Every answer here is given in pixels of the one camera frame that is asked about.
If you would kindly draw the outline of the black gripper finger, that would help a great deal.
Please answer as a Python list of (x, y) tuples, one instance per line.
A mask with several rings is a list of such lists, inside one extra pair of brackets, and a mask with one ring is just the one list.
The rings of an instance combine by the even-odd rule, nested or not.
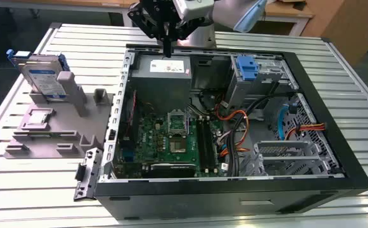
[(173, 45), (179, 40), (185, 40), (188, 37), (189, 27), (188, 23), (176, 18), (167, 26), (167, 57), (171, 57)]
[(167, 57), (167, 33), (165, 20), (156, 20), (151, 18), (147, 10), (143, 8), (140, 2), (135, 3), (127, 13), (129, 19), (141, 29), (149, 38), (155, 38), (163, 46), (164, 57)]

